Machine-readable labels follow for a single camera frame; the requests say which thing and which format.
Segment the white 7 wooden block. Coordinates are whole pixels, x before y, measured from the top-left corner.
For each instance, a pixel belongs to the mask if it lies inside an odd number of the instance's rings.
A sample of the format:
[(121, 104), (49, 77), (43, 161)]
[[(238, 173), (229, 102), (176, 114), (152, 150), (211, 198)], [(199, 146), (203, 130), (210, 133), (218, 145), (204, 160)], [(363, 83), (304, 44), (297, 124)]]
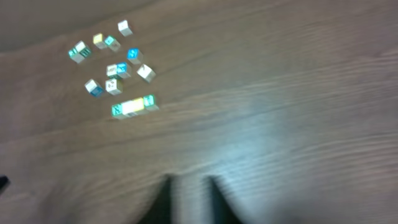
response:
[(134, 109), (135, 102), (133, 100), (125, 101), (121, 105), (122, 105), (122, 114), (125, 117), (130, 118), (130, 117), (136, 115), (136, 112)]

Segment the blue H wooden block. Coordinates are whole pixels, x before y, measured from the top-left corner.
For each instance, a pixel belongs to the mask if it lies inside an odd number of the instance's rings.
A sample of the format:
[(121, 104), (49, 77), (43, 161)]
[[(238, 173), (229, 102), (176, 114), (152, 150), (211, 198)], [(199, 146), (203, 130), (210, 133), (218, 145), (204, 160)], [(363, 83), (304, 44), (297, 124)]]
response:
[(127, 59), (133, 64), (133, 65), (139, 65), (144, 62), (144, 55), (143, 53), (137, 49), (137, 48), (132, 48), (127, 51)]

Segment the green R wooden block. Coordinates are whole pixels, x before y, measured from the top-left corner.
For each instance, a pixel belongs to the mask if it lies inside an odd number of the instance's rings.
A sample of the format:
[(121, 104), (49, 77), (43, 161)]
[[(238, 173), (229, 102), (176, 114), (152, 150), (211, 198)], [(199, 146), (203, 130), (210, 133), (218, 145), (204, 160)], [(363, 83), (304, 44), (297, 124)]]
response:
[(111, 115), (115, 119), (125, 119), (126, 116), (123, 114), (123, 105), (121, 103), (113, 105), (111, 107)]

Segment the yellow I wooden block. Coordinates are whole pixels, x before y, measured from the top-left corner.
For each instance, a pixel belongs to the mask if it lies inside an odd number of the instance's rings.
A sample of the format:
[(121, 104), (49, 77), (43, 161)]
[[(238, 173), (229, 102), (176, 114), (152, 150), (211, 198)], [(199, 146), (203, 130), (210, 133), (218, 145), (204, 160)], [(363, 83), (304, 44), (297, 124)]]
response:
[(143, 97), (136, 98), (132, 101), (132, 112), (136, 115), (148, 113)]

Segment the green 7 wooden block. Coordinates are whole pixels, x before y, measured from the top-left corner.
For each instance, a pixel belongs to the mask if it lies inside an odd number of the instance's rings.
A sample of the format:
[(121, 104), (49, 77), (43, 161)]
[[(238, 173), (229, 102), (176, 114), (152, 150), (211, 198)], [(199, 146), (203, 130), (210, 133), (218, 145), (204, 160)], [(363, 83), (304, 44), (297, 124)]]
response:
[(143, 96), (143, 100), (144, 100), (144, 108), (147, 111), (154, 111), (159, 109), (157, 105), (157, 98), (154, 95)]

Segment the green J wooden block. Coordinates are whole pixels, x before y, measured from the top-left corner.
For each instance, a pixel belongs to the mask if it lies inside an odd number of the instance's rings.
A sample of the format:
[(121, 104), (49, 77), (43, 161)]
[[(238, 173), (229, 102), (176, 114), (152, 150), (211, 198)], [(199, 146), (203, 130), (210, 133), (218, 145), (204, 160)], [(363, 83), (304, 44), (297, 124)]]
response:
[(68, 51), (69, 57), (76, 63), (81, 63), (85, 57), (80, 54), (76, 48), (72, 48)]

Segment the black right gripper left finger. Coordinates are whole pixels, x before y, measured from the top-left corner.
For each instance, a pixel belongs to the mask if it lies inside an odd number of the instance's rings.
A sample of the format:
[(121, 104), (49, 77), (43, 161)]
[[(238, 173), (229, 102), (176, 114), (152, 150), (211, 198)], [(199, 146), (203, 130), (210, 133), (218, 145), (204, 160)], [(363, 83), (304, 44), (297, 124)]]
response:
[(154, 201), (137, 224), (172, 223), (172, 182), (173, 177), (171, 175), (166, 175)]

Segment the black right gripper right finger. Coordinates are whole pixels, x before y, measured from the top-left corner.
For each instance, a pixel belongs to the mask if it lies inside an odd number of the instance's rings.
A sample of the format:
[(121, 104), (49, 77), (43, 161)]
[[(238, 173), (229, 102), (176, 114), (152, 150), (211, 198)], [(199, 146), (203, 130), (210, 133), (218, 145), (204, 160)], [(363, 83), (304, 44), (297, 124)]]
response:
[(223, 195), (216, 177), (210, 176), (208, 182), (213, 224), (243, 224)]

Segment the wooden block brain picture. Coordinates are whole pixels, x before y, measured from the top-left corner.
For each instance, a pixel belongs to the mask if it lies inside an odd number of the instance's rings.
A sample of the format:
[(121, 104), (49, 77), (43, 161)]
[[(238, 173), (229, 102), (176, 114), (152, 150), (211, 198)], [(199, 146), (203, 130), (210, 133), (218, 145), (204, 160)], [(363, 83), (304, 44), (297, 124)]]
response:
[(108, 65), (106, 67), (106, 75), (109, 79), (120, 79), (118, 75), (118, 66), (116, 64)]

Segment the yellow top wooden block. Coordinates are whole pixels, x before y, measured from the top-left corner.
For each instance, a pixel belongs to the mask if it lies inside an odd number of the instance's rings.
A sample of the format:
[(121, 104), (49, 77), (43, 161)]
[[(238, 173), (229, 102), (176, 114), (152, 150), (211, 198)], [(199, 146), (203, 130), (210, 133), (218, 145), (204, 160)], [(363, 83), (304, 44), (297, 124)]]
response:
[(104, 35), (102, 33), (98, 33), (93, 36), (93, 44), (99, 49), (107, 48), (107, 45), (104, 41)]

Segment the plain white wooden block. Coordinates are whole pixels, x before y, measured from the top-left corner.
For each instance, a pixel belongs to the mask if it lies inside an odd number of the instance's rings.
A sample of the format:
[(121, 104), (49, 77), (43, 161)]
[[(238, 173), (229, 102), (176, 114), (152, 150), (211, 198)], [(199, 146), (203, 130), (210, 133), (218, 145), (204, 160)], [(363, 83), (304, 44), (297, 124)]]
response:
[(118, 23), (118, 30), (125, 37), (133, 35), (133, 31), (131, 30), (131, 27), (127, 20), (123, 20)]

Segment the blue P wooden block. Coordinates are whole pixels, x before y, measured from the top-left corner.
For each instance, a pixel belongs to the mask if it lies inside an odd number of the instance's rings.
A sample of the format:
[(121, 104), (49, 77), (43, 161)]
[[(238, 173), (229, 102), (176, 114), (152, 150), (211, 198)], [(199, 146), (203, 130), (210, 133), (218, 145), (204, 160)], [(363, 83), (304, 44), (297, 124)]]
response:
[(131, 77), (131, 67), (126, 62), (117, 63), (117, 75), (121, 78)]

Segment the wooden block green 2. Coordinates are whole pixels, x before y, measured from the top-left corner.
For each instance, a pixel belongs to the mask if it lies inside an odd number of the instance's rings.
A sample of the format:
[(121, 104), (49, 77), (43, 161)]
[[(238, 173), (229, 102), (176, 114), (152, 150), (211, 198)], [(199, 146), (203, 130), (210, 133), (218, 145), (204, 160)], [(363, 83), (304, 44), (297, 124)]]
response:
[(90, 48), (84, 43), (84, 41), (79, 41), (76, 45), (75, 45), (75, 49), (76, 51), (82, 55), (84, 58), (87, 58), (91, 55), (91, 50)]

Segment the white block blue side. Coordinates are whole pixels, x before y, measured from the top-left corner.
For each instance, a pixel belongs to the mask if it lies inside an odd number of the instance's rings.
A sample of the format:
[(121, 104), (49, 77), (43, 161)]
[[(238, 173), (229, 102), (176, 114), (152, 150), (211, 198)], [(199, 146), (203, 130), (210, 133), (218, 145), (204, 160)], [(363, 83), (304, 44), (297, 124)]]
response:
[(138, 68), (137, 74), (148, 83), (150, 83), (154, 79), (154, 77), (156, 76), (155, 71), (153, 71), (153, 69), (151, 69), (146, 64), (142, 64)]

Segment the white block round picture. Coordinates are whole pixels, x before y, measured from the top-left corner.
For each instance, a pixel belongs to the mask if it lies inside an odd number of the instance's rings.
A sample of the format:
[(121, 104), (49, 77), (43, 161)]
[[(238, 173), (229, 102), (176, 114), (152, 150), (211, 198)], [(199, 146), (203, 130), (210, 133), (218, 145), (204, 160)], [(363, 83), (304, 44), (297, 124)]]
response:
[(105, 81), (105, 89), (111, 95), (118, 95), (123, 92), (123, 85), (120, 80), (109, 79)]

